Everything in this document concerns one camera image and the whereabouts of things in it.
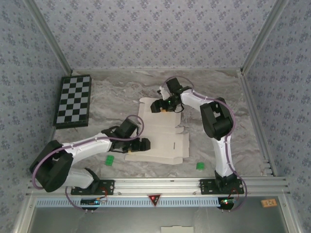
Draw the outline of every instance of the marble table surface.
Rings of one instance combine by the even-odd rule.
[[[209,97],[223,97],[235,112],[237,126],[232,135],[232,159],[237,172],[243,176],[264,175],[263,156],[259,151],[254,129],[243,99],[235,71],[215,70],[90,70],[92,90],[89,126],[57,130],[54,138],[60,143],[91,137],[103,129],[120,125],[129,114],[137,114],[139,99],[159,98],[158,87],[166,78],[181,75],[190,78],[195,90]],[[180,79],[182,85],[187,81]],[[211,140],[203,130],[200,112],[186,106],[181,126],[190,133],[190,156],[179,165],[129,162],[124,154],[100,153],[79,161],[74,167],[92,169],[99,177],[208,177],[214,176],[215,154]],[[115,156],[113,166],[106,166],[108,154]],[[196,170],[198,162],[205,170]]]

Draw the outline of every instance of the chessboard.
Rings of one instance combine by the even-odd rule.
[[[53,122],[56,129],[88,126],[91,81],[89,75],[62,78]]]

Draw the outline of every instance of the green cube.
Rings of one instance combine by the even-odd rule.
[[[107,158],[106,158],[105,164],[107,166],[112,166],[114,159],[115,159],[115,157],[113,155],[108,155]]]
[[[204,163],[202,163],[202,162],[197,163],[196,164],[196,169],[199,170],[199,171],[204,170]]]

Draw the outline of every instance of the patterned wallpaper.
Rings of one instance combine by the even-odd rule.
[[[240,67],[275,0],[35,0],[73,69]]]
[[[51,133],[64,72],[22,0],[1,1],[0,232],[12,231],[28,167]]]
[[[311,1],[292,0],[247,74],[280,176],[311,232]]]

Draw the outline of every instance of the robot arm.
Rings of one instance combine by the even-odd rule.
[[[218,188],[222,190],[228,183],[237,179],[237,176],[229,167],[225,151],[225,144],[227,143],[227,154],[234,170],[230,148],[231,136],[227,136],[233,127],[233,120],[229,110],[222,104],[207,100],[200,94],[195,93],[188,86],[182,87],[177,78],[168,80],[166,84],[170,93],[160,87],[158,93],[162,95],[163,99],[156,100],[151,105],[151,111],[153,113],[163,110],[175,112],[177,106],[181,104],[182,108],[183,105],[188,105],[201,112],[204,130],[211,138],[214,146],[216,157],[215,182]],[[223,98],[217,98],[217,100],[225,103]]]
[[[35,178],[42,187],[47,192],[53,192],[61,186],[75,186],[89,189],[92,193],[99,184],[96,174],[88,168],[76,169],[71,166],[98,153],[149,150],[150,141],[147,138],[130,138],[135,131],[138,131],[138,126],[127,118],[120,126],[103,130],[101,133],[81,141],[64,144],[60,144],[56,140],[51,141],[32,163],[30,172],[34,173],[37,165],[44,158],[57,151],[58,153],[54,153],[44,161],[36,172]]]

